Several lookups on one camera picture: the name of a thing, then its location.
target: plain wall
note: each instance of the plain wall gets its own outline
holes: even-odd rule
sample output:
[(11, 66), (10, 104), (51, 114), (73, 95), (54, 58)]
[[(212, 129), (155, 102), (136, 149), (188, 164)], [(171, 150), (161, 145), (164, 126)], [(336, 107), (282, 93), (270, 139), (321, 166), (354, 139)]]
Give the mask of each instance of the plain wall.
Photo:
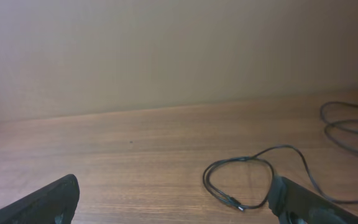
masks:
[(358, 1), (0, 0), (0, 121), (358, 88)]

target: wooden surface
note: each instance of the wooden surface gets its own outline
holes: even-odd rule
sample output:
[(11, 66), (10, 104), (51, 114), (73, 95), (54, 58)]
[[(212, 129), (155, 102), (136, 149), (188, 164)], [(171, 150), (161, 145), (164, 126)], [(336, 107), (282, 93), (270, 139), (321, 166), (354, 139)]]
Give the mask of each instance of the wooden surface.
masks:
[[(318, 109), (329, 100), (358, 103), (358, 91), (0, 124), (0, 208), (72, 173), (81, 190), (73, 223), (278, 223), (267, 206), (241, 213), (201, 183), (210, 163), (277, 144), (298, 147), (327, 194), (358, 199), (358, 157), (323, 135)], [(329, 113), (346, 116), (358, 112)], [(358, 145), (357, 137), (337, 134)], [(263, 158), (312, 189), (294, 152)], [(270, 173), (258, 163), (237, 163), (212, 181), (253, 204), (265, 195)], [(358, 215), (358, 205), (344, 208)]]

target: wire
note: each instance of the wire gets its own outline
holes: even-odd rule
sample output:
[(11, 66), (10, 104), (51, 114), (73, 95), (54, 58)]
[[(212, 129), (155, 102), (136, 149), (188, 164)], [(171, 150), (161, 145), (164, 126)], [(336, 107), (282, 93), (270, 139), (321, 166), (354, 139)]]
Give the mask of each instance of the wire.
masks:
[[(329, 106), (329, 105), (333, 105), (333, 104), (340, 104), (340, 105), (345, 105), (345, 106), (350, 106), (353, 108), (358, 108), (358, 105), (355, 104), (351, 104), (351, 103), (344, 103), (344, 102), (327, 102), (325, 104), (323, 104), (320, 107), (320, 117), (321, 119), (327, 124), (327, 126), (324, 129), (324, 133), (327, 135), (327, 137), (334, 141), (337, 145), (343, 147), (344, 149), (347, 149), (353, 153), (358, 154), (358, 149), (355, 149), (353, 147), (350, 147), (346, 144), (344, 144), (341, 141), (338, 141), (337, 139), (333, 138), (330, 133), (329, 130), (333, 127), (335, 128), (339, 128), (342, 129), (344, 131), (350, 132), (350, 133), (355, 133), (358, 134), (358, 130), (356, 129), (350, 129), (350, 128), (345, 128), (343, 126), (341, 126), (341, 124), (345, 124), (345, 123), (358, 123), (358, 119), (347, 119), (347, 120), (341, 120), (341, 121), (335, 121), (335, 122), (329, 122), (325, 115), (324, 115), (324, 109), (325, 107)], [(273, 178), (275, 175), (275, 170), (273, 165), (271, 165), (271, 163), (269, 163), (269, 161), (266, 161), (265, 159), (261, 159), (258, 158), (260, 155), (269, 152), (271, 150), (274, 149), (283, 149), (283, 148), (289, 148), (289, 149), (293, 149), (296, 153), (298, 153), (298, 155), (301, 157), (301, 160), (303, 162), (303, 165), (305, 167), (306, 173), (308, 174), (309, 178), (310, 178), (310, 182), (313, 184), (314, 189), (316, 189), (316, 191), (322, 196), (324, 197), (326, 200), (332, 202), (332, 203), (340, 203), (340, 204), (358, 204), (358, 200), (338, 200), (335, 198), (332, 198), (330, 196), (328, 196), (327, 194), (325, 194), (323, 192), (323, 190), (321, 190), (321, 187), (317, 184), (316, 180), (313, 178), (313, 176), (311, 175), (311, 172), (309, 170), (308, 164), (306, 162), (305, 157), (303, 156), (303, 154), (301, 153), (301, 151), (299, 149), (297, 149), (294, 146), (285, 144), (285, 145), (279, 145), (279, 146), (274, 146), (274, 147), (270, 147), (268, 149), (263, 150), (262, 152), (259, 152), (253, 156), (242, 156), (242, 157), (233, 157), (230, 159), (223, 159), (220, 161), (216, 161), (214, 163), (212, 163), (211, 165), (209, 165), (203, 172), (203, 184), (205, 189), (214, 197), (216, 197), (218, 200), (220, 200), (221, 202), (225, 203), (228, 206), (233, 206), (235, 208), (237, 208), (240, 211), (244, 211), (245, 209), (256, 209), (256, 208), (260, 208), (262, 207), (266, 201), (267, 201), (267, 196), (269, 194), (269, 192), (267, 192), (266, 196), (264, 197), (264, 199), (258, 204), (258, 205), (243, 205), (240, 203), (240, 201), (238, 201), (237, 199), (235, 199), (234, 197), (224, 193), (222, 190), (218, 189), (217, 187), (215, 187), (211, 181), (211, 174), (221, 165), (226, 164), (228, 162), (247, 162), (247, 161), (259, 161), (262, 162), (264, 164), (267, 164), (270, 168), (270, 171), (272, 172), (272, 181), (270, 182), (270, 187), (269, 187), (269, 191), (272, 188), (272, 183), (273, 183)]]

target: cable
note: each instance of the cable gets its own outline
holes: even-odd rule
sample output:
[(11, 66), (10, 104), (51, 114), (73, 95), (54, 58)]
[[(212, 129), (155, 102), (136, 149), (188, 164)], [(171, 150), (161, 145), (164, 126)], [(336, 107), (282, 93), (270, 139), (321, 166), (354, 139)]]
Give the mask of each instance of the cable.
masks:
[[(342, 129), (344, 131), (348, 131), (351, 133), (355, 133), (358, 134), (358, 130), (355, 129), (349, 129), (349, 128), (345, 128), (343, 126), (341, 126), (340, 124), (344, 124), (344, 123), (354, 123), (357, 122), (358, 123), (358, 119), (347, 119), (347, 120), (342, 120), (342, 121), (335, 121), (335, 122), (329, 122), (325, 115), (324, 115), (324, 109), (325, 107), (327, 107), (328, 105), (332, 105), (332, 104), (341, 104), (341, 105), (346, 105), (346, 106), (350, 106), (350, 107), (354, 107), (354, 108), (358, 108), (358, 105), (355, 104), (351, 104), (351, 103), (343, 103), (343, 102), (328, 102), (325, 103), (323, 106), (320, 107), (320, 117), (321, 119), (327, 124), (327, 126), (324, 129), (324, 132), (326, 133), (327, 137), (334, 141), (336, 144), (338, 144), (339, 146), (354, 152), (358, 154), (358, 150), (345, 145), (343, 142), (338, 141), (337, 139), (333, 138), (330, 134), (329, 134), (329, 129), (332, 127), (335, 128), (339, 128)], [(217, 187), (215, 187), (211, 181), (211, 174), (221, 165), (228, 163), (228, 162), (247, 162), (247, 161), (259, 161), (259, 162), (263, 162), (264, 164), (267, 164), (272, 172), (272, 181), (270, 182), (270, 187), (269, 187), (269, 191), (272, 188), (272, 183), (273, 183), (273, 178), (275, 175), (275, 170), (274, 167), (271, 165), (271, 163), (269, 163), (269, 161), (266, 161), (265, 159), (261, 159), (258, 158), (260, 155), (269, 152), (273, 149), (282, 149), (282, 148), (289, 148), (289, 149), (293, 149), (296, 153), (298, 153), (298, 155), (301, 157), (303, 165), (305, 167), (306, 173), (308, 174), (309, 178), (310, 178), (310, 182), (313, 184), (314, 189), (316, 189), (316, 191), (322, 196), (324, 197), (326, 200), (332, 202), (332, 203), (340, 203), (340, 204), (358, 204), (358, 200), (338, 200), (335, 198), (332, 198), (328, 195), (326, 195), (323, 190), (321, 190), (321, 187), (317, 184), (317, 182), (315, 181), (315, 179), (313, 178), (313, 176), (311, 175), (311, 172), (309, 170), (308, 164), (306, 162), (305, 157), (303, 156), (303, 154), (300, 152), (299, 149), (297, 149), (294, 146), (291, 145), (279, 145), (279, 146), (274, 146), (274, 147), (270, 147), (268, 149), (263, 150), (262, 152), (259, 152), (253, 156), (242, 156), (242, 157), (233, 157), (230, 159), (223, 159), (220, 161), (216, 161), (214, 163), (212, 163), (211, 165), (209, 165), (203, 172), (203, 184), (205, 189), (214, 197), (216, 197), (218, 200), (220, 200), (221, 202), (225, 203), (226, 205), (229, 206), (233, 206), (235, 208), (237, 208), (240, 211), (244, 211), (245, 209), (256, 209), (256, 208), (260, 208), (262, 207), (266, 201), (267, 201), (267, 196), (268, 193), (266, 194), (265, 198), (258, 204), (258, 205), (243, 205), (240, 203), (240, 201), (238, 201), (237, 199), (235, 199), (234, 197), (224, 193), (222, 190), (218, 189)]]

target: cord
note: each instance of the cord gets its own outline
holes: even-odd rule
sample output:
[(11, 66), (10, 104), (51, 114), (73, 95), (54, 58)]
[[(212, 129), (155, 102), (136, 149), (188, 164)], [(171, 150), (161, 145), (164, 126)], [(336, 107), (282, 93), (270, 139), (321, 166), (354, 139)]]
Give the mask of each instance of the cord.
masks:
[[(323, 104), (320, 107), (320, 117), (321, 119), (327, 124), (327, 126), (324, 129), (324, 133), (327, 135), (327, 137), (332, 140), (333, 142), (335, 142), (338, 146), (343, 147), (344, 149), (347, 149), (353, 153), (358, 154), (358, 149), (355, 149), (353, 147), (350, 147), (346, 144), (344, 144), (341, 141), (338, 141), (337, 139), (333, 138), (330, 133), (329, 130), (331, 128), (339, 128), (342, 129), (344, 131), (348, 131), (350, 133), (355, 133), (358, 134), (358, 130), (356, 129), (350, 129), (350, 128), (345, 128), (343, 126), (341, 126), (341, 124), (344, 123), (358, 123), (358, 119), (347, 119), (347, 120), (341, 120), (341, 121), (335, 121), (335, 122), (329, 122), (325, 115), (324, 115), (324, 109), (325, 107), (329, 106), (329, 105), (333, 105), (333, 104), (340, 104), (340, 105), (345, 105), (345, 106), (350, 106), (353, 108), (358, 108), (358, 105), (355, 104), (351, 104), (351, 103), (344, 103), (344, 102), (337, 102), (337, 101), (333, 101), (333, 102), (327, 102), (325, 104)], [(313, 178), (313, 176), (311, 175), (311, 172), (309, 170), (308, 164), (306, 162), (305, 157), (303, 156), (303, 154), (301, 153), (301, 151), (299, 149), (297, 149), (294, 146), (285, 144), (285, 145), (279, 145), (279, 146), (274, 146), (274, 147), (270, 147), (268, 149), (265, 149), (253, 156), (242, 156), (242, 157), (233, 157), (230, 159), (223, 159), (220, 161), (216, 161), (214, 163), (212, 163), (211, 165), (209, 165), (203, 172), (203, 184), (205, 189), (214, 197), (216, 197), (218, 200), (220, 200), (221, 202), (225, 203), (228, 206), (233, 206), (234, 208), (237, 208), (240, 211), (244, 211), (245, 209), (256, 209), (256, 208), (260, 208), (262, 207), (266, 201), (267, 201), (267, 196), (268, 194), (266, 194), (265, 198), (258, 204), (258, 205), (243, 205), (240, 203), (240, 201), (238, 201), (237, 199), (235, 199), (234, 197), (224, 193), (222, 190), (219, 190), (217, 187), (215, 187), (211, 181), (211, 174), (221, 165), (228, 163), (228, 162), (247, 162), (247, 161), (259, 161), (262, 162), (264, 164), (267, 164), (270, 168), (270, 171), (272, 172), (272, 181), (270, 182), (270, 187), (269, 187), (269, 191), (272, 188), (272, 183), (273, 183), (273, 178), (275, 175), (275, 170), (273, 165), (271, 165), (271, 163), (269, 163), (269, 161), (266, 161), (265, 159), (261, 159), (258, 158), (260, 155), (269, 152), (271, 150), (274, 149), (283, 149), (283, 148), (289, 148), (289, 149), (293, 149), (296, 153), (298, 153), (298, 155), (301, 157), (303, 165), (305, 167), (306, 173), (308, 174), (311, 183), (313, 184), (314, 189), (316, 189), (316, 191), (322, 196), (324, 197), (326, 200), (332, 202), (332, 203), (340, 203), (340, 204), (358, 204), (358, 200), (338, 200), (335, 198), (332, 198), (328, 195), (326, 195), (323, 190), (321, 190), (321, 187), (317, 184), (317, 182), (315, 181), (315, 179)]]

